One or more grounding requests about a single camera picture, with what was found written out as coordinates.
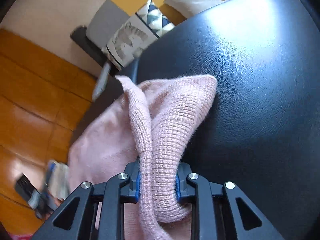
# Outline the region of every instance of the floor tile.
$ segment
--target floor tile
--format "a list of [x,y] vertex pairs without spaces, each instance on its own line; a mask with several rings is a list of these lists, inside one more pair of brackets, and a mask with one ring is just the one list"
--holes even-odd
[[90,104],[83,98],[65,92],[64,101],[55,122],[65,128],[74,130]]
[[78,74],[75,65],[4,29],[0,53],[61,88],[69,89]]
[[48,147],[48,161],[68,162],[69,142],[72,136],[70,129],[55,125]]
[[87,72],[79,69],[79,74],[75,77],[70,85],[70,91],[76,95],[92,100],[92,91],[96,84],[96,79]]
[[4,228],[14,235],[33,234],[42,221],[36,218],[35,212],[0,196],[0,221]]
[[18,178],[24,174],[36,189],[41,189],[44,180],[44,168],[27,162],[9,150],[0,146],[0,193],[25,206],[27,202],[14,190]]
[[54,121],[64,91],[0,55],[0,93],[22,108]]
[[53,124],[0,96],[0,145],[34,163],[45,165]]

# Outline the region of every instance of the geometric pattern pillow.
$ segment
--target geometric pattern pillow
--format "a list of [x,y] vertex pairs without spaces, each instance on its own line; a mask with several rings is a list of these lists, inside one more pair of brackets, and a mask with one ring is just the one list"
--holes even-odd
[[152,0],[132,15],[101,49],[121,70],[150,44],[174,28]]

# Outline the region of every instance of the pink garment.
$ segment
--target pink garment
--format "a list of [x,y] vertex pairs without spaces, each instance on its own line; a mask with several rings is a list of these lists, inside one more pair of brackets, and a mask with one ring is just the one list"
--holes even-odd
[[200,75],[136,86],[128,77],[116,78],[124,94],[70,148],[71,190],[83,181],[107,181],[139,155],[140,199],[139,205],[125,204],[125,239],[190,239],[191,210],[177,203],[175,175],[212,105],[217,81]]

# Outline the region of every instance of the metal screw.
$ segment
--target metal screw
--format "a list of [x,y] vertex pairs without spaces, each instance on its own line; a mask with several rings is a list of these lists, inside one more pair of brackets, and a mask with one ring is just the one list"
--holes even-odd
[[81,183],[81,188],[88,188],[88,187],[90,187],[90,182],[85,181],[85,182]]
[[190,179],[198,179],[199,178],[199,175],[194,173],[194,172],[190,173],[188,176],[189,176]]
[[231,181],[226,182],[225,185],[226,185],[226,188],[228,189],[234,189],[236,187],[236,185]]
[[118,175],[118,178],[119,179],[126,179],[128,177],[128,175],[126,174],[126,173],[120,173],[119,175]]

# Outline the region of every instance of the black leather surface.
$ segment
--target black leather surface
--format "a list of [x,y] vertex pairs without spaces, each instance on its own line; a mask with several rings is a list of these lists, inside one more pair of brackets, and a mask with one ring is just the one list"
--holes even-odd
[[121,73],[136,83],[214,75],[216,98],[183,161],[212,182],[234,181],[285,239],[307,236],[320,214],[320,32],[299,0],[218,5]]

